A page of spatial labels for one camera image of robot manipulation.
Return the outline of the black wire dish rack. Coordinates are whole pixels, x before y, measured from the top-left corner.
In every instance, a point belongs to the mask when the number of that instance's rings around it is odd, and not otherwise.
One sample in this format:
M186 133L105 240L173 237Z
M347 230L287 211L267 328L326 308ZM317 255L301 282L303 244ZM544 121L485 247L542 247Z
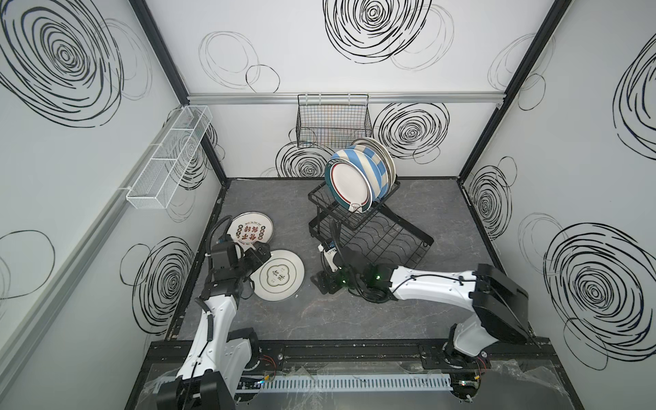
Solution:
M374 203L366 213L357 214L343 208L327 184L320 183L307 195L316 206L316 217L309 222L310 235L321 244L331 243L330 225L334 221L340 228L339 243L359 251L371 263L416 268L434 244L434 239L387 205L400 185L400 182L393 184L387 198Z

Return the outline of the white plate black outline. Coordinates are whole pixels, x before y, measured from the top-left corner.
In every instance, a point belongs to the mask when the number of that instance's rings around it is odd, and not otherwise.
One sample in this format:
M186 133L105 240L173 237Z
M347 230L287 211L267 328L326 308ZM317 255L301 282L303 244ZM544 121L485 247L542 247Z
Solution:
M271 257L250 278L255 294L268 302L292 297L301 287L305 267L301 258L287 249L271 251Z

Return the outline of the red green rimmed plate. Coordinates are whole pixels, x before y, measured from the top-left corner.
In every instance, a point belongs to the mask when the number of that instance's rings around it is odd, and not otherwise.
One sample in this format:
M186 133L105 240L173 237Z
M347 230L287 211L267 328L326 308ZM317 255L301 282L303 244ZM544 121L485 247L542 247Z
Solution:
M352 163L341 159L329 160L324 178L341 208L352 214L363 214L371 208L372 189L362 171Z

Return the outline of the blue striped plate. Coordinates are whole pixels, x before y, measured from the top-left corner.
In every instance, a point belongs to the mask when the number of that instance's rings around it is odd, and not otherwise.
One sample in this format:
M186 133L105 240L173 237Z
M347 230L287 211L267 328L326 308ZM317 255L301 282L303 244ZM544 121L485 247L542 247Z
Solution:
M378 195L377 200L378 201L383 200L384 197L389 193L391 187L391 180L390 180L388 167L384 162L383 157L376 150L366 145L353 145L352 148L354 150L358 150L363 154L367 155L376 164L379 173L381 174L381 184L380 184L381 191Z
M369 186L372 189L372 205L375 202L378 202L377 198L381 191L381 174L379 173L379 170L372 159L370 159L362 152L354 150L352 146L346 149L338 150L331 156L331 160L332 159L345 160L358 167L358 169L360 169L360 171L362 171L364 176L367 178Z

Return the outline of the cream floral plate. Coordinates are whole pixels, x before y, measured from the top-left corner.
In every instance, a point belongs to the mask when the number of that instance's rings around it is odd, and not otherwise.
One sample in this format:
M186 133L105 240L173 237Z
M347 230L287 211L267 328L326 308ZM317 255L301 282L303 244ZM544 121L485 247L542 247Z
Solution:
M379 143L379 141L377 141L374 138L357 138L351 144L352 144L352 146L353 145L366 145L366 146L376 150L383 157L384 162L386 163L386 165L388 167L389 179L391 180L391 187L389 189L391 189L392 186L396 182L396 165L394 163L394 160L392 159L391 154L384 147L384 145Z

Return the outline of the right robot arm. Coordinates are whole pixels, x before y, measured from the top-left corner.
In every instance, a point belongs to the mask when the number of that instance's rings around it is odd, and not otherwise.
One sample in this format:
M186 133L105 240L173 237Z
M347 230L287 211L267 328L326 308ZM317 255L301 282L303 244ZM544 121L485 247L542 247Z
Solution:
M502 342L532 341L529 295L501 270L480 264L473 271L440 273L395 264L372 264L362 253L321 244L322 271L312 281L323 294L341 289L374 303L420 300L466 309L471 316L451 326L442 347L444 360L463 368L482 359L483 351Z

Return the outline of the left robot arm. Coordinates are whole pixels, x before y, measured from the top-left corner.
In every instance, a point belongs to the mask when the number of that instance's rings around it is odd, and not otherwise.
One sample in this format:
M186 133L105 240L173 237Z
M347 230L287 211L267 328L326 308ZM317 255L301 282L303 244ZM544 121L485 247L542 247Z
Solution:
M231 331L244 282L271 258L268 244L238 249L223 240L206 252L208 277L196 303L202 315L186 361L156 395L158 409L234 409L244 370L255 367L259 340L252 328Z

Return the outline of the white plate red characters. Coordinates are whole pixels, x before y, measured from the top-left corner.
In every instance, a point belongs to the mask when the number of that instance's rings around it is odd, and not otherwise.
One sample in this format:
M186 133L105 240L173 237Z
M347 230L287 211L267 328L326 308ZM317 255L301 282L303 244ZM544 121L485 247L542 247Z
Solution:
M273 220L260 212L242 213L232 220L228 234L244 249L256 242L266 244L273 237Z

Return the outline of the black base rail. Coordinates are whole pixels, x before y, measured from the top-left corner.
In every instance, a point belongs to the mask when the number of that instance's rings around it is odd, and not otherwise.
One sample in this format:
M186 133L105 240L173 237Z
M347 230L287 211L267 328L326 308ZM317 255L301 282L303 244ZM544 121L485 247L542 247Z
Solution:
M425 370L451 369L440 339L354 339L354 340L261 340L252 355L253 365L279 372L301 363L418 361ZM472 369L483 368L481 360L551 360L556 353L550 341L513 345L495 343L472 359Z

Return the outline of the white mesh wall shelf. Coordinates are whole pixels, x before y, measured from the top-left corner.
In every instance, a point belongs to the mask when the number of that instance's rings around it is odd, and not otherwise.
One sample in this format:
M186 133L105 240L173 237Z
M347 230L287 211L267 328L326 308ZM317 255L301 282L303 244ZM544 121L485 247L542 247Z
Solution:
M206 105L174 109L162 128L163 137L126 194L128 203L138 210L169 206L212 118Z

